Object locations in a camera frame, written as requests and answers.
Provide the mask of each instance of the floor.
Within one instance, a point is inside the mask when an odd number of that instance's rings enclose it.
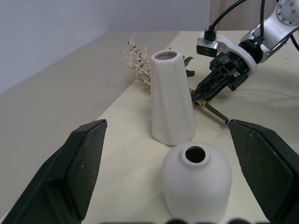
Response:
[[[152,55],[178,33],[137,33],[135,42]],[[106,33],[0,95],[0,217],[70,132],[97,119],[133,82],[123,59],[132,34]]]

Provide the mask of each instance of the dried leaf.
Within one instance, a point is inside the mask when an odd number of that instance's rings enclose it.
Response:
[[[186,70],[186,73],[187,73],[187,77],[193,77],[193,76],[195,76],[195,71]]]
[[[192,59],[194,59],[194,57],[187,57],[187,58],[185,59],[185,67],[189,64],[189,62],[190,62]]]

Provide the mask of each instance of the tall white vase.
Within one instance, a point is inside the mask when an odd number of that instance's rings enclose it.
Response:
[[[188,142],[166,155],[162,182],[174,218],[219,223],[228,204],[232,171],[220,150],[203,142]]]
[[[159,51],[150,58],[150,69],[152,135],[172,146],[188,142],[195,124],[183,55]]]

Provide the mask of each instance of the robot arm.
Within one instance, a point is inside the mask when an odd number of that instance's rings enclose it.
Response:
[[[264,21],[264,39],[260,43],[257,41],[260,25],[248,32],[239,45],[224,35],[217,35],[214,41],[209,41],[206,38],[209,31],[201,32],[197,53],[215,59],[210,63],[212,72],[199,83],[194,99],[209,101],[226,86],[234,91],[254,73],[257,64],[265,62],[283,47],[297,30],[299,0],[280,0],[272,15]]]

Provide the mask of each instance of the round white vase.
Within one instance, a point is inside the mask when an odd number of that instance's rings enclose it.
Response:
[[[163,50],[150,58],[151,130],[176,146],[195,135],[194,111],[182,53]]]
[[[162,165],[169,211],[188,223],[218,223],[224,216],[232,184],[225,155],[203,142],[174,147]]]

